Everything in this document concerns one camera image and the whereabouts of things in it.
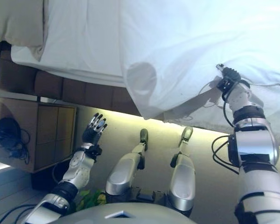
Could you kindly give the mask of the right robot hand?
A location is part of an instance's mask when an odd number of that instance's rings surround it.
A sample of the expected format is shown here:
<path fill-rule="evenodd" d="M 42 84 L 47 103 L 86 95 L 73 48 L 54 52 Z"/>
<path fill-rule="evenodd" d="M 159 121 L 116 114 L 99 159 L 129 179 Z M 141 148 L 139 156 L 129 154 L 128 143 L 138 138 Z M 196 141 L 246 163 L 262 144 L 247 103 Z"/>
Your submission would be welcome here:
<path fill-rule="evenodd" d="M 223 78 L 228 78 L 233 82 L 239 82 L 241 80 L 240 74 L 232 68 L 226 67 L 223 64 L 217 64 L 216 68 L 221 71 Z"/>

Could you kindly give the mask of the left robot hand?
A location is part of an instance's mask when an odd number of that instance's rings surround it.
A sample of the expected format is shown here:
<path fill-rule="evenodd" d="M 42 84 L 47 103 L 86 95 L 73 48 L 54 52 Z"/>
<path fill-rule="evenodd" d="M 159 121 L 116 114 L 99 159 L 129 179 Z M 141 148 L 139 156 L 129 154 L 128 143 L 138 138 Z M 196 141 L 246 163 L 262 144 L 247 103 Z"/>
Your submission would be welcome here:
<path fill-rule="evenodd" d="M 103 114 L 94 114 L 83 132 L 82 148 L 89 149 L 90 147 L 97 145 L 102 132 L 106 127 L 106 118 L 103 118 Z"/>

